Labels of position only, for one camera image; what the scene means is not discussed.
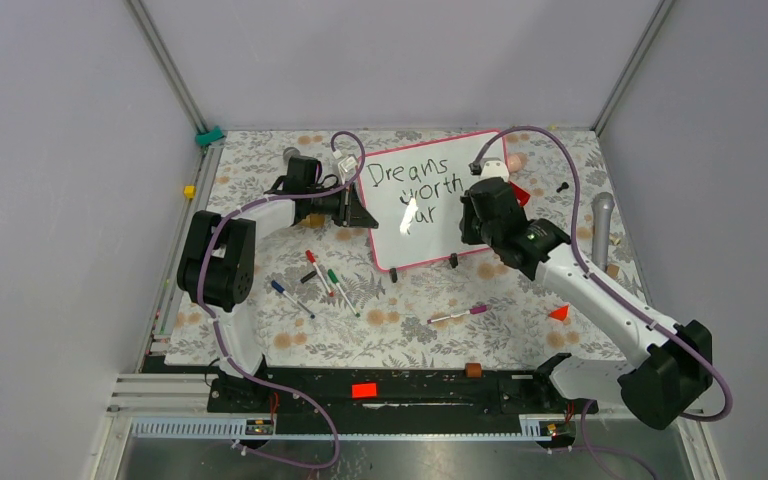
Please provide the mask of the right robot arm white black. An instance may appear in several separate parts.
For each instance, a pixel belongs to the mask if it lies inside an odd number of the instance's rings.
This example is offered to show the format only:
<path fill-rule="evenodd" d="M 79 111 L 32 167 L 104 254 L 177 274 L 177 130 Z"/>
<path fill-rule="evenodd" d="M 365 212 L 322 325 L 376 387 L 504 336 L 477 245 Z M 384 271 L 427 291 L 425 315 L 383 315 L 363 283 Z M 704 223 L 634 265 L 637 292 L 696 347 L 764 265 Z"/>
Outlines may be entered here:
<path fill-rule="evenodd" d="M 582 256 L 570 237 L 546 219 L 529 219 L 512 185 L 495 177 L 461 198 L 462 240 L 484 243 L 532 283 L 573 306 L 620 350 L 620 361 L 557 354 L 538 368 L 535 402 L 557 412 L 571 400 L 623 404 L 645 425 L 663 430 L 714 381 L 711 332 L 681 324 L 625 291 Z"/>

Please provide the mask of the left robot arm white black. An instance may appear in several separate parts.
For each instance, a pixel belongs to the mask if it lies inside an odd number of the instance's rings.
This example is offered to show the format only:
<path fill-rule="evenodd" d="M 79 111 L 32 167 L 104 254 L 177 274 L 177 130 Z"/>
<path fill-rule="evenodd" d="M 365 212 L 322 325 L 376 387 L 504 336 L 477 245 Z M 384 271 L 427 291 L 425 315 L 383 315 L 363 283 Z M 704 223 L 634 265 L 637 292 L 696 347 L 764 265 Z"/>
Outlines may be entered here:
<path fill-rule="evenodd" d="M 364 157 L 335 151 L 336 181 L 325 186 L 321 161 L 295 148 L 287 154 L 286 173 L 257 199 L 225 215 L 208 210 L 193 215 L 177 271 L 178 287 L 210 319 L 221 369 L 238 377 L 232 398 L 248 411 L 264 407 L 271 388 L 256 375 L 264 354 L 244 305 L 256 282 L 259 243 L 311 214 L 323 215 L 341 227 L 379 226 L 358 193 Z"/>

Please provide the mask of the pink framed whiteboard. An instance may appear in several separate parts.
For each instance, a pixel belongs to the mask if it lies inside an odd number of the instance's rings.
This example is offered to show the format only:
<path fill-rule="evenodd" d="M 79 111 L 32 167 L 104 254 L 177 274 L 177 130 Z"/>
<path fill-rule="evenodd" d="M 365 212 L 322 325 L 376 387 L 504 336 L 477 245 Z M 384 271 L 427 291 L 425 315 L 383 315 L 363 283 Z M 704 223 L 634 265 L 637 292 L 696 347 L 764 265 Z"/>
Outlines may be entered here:
<path fill-rule="evenodd" d="M 369 154 L 358 193 L 378 222 L 370 231 L 375 266 L 387 273 L 487 249 L 467 245 L 460 197 L 477 180 L 472 162 L 494 130 L 460 134 Z"/>

